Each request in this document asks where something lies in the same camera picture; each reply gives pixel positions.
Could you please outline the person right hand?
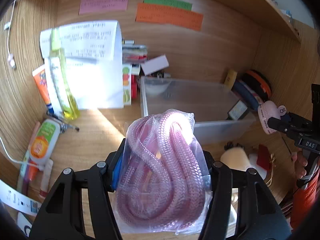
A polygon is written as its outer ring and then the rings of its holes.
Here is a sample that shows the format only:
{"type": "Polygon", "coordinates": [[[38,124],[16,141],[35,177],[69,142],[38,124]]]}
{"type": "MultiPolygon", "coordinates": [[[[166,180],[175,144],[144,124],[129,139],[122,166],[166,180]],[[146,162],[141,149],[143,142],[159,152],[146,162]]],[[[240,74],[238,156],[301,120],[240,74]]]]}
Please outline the person right hand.
{"type": "Polygon", "coordinates": [[[302,150],[299,149],[297,152],[292,152],[291,160],[294,164],[297,179],[302,179],[302,177],[306,175],[305,167],[308,164],[307,159],[303,156],[302,150]]]}

